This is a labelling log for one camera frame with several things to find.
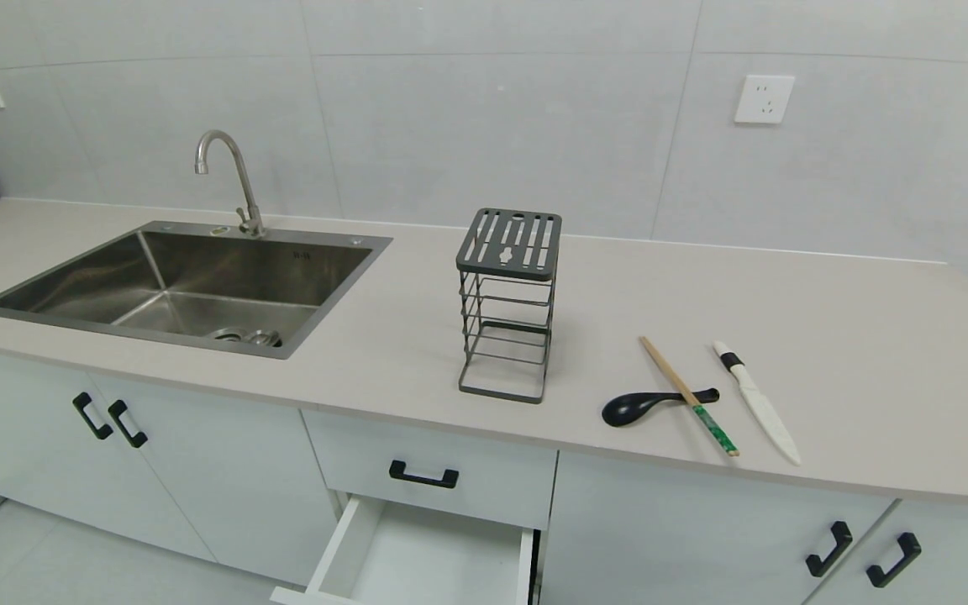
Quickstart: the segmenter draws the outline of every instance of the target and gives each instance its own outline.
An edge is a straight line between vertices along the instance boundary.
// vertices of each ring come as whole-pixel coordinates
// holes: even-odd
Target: sink drain
[[[273,329],[242,329],[242,327],[223,327],[205,334],[204,338],[223,342],[245,342],[257,347],[281,347],[281,336]]]

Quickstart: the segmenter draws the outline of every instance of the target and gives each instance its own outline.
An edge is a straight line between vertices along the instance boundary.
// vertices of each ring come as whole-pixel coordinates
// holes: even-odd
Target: knife
[[[787,432],[787,427],[783,425],[782,418],[779,418],[779,414],[771,406],[768,397],[765,397],[764,393],[761,393],[756,383],[753,382],[753,378],[745,369],[742,360],[739,360],[738,356],[723,342],[716,340],[713,342],[712,348],[715,349],[715,354],[719,355],[723,367],[726,367],[727,371],[730,371],[730,374],[738,379],[738,388],[741,388],[742,398],[748,403],[750,410],[753,411],[753,416],[756,416],[756,420],[760,422],[760,427],[764,429],[764,432],[768,433],[772,443],[775,443],[776,448],[779,448],[779,451],[783,452],[783,455],[790,459],[792,463],[802,466],[802,457],[798,455],[798,445],[794,444],[794,439]]]

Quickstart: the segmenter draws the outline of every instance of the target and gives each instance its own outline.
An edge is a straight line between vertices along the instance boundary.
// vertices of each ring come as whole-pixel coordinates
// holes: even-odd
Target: faucet
[[[241,156],[238,143],[235,143],[229,134],[222,130],[209,130],[200,137],[200,142],[197,143],[197,164],[195,167],[197,175],[207,175],[208,173],[208,147],[211,145],[212,139],[219,139],[226,143],[226,146],[230,148],[230,154],[234,157],[234,164],[238,167],[241,189],[245,192],[245,207],[249,209],[249,217],[246,218],[245,210],[238,208],[238,217],[241,217],[241,225],[238,229],[241,229],[241,233],[247,234],[249,237],[257,239],[264,237],[266,233],[264,219],[260,216],[260,208],[256,206],[256,200],[253,199],[253,187],[249,184],[249,172],[245,171],[245,158]]]

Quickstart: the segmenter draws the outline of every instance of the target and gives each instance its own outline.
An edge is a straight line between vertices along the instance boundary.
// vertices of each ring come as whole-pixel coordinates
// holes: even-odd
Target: countertop
[[[0,202],[0,292],[149,221],[235,225],[231,213]],[[461,393],[454,256],[464,229],[266,218],[272,229],[393,237],[288,360],[0,318],[0,352],[301,408],[652,460],[810,487],[968,502],[968,278],[936,263],[564,236],[541,405]],[[689,384],[742,455],[683,406],[627,428],[612,397]],[[770,443],[711,350],[734,348],[802,452]]]

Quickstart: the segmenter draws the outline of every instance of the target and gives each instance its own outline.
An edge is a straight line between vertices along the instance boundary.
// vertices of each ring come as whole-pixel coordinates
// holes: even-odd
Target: drawer handle
[[[84,418],[84,423],[88,425],[88,428],[92,431],[92,435],[95,435],[97,439],[103,441],[105,438],[110,437],[111,433],[114,433],[114,429],[111,429],[110,424],[104,424],[99,429],[96,428],[96,424],[88,417],[88,413],[84,411],[88,407],[88,403],[91,402],[92,395],[81,393],[73,398],[73,407],[81,415],[81,418]]]
[[[126,425],[122,424],[122,414],[127,413],[128,410],[129,408],[126,407],[126,402],[119,399],[117,402],[111,403],[111,407],[107,411],[111,413],[111,419],[118,425],[118,430],[122,430],[122,434],[126,436],[129,444],[132,447],[139,448],[141,445],[147,443],[147,435],[145,435],[143,430],[138,430],[137,434],[130,435],[129,429],[126,429]]]
[[[854,541],[854,536],[850,535],[850,528],[845,521],[832,523],[831,535],[834,536],[834,548],[827,555],[827,559],[821,560],[819,555],[806,556],[806,567],[809,567],[809,573],[814,578],[822,578]]]
[[[869,581],[872,582],[872,586],[884,588],[884,586],[890,585],[892,579],[902,574],[902,570],[906,566],[909,566],[914,559],[917,559],[918,555],[921,555],[921,545],[918,543],[918,536],[910,532],[898,536],[898,546],[902,548],[902,559],[898,563],[895,563],[891,571],[885,574],[883,568],[880,566],[869,566],[868,570],[865,570],[865,574],[869,576]]]
[[[391,478],[398,479],[399,481],[410,481],[412,483],[423,483],[425,486],[435,486],[444,487],[447,490],[453,490],[454,486],[458,485],[458,471],[451,470],[447,468],[443,471],[442,479],[429,479],[427,477],[418,477],[416,475],[406,474],[406,463],[402,460],[391,460]]]

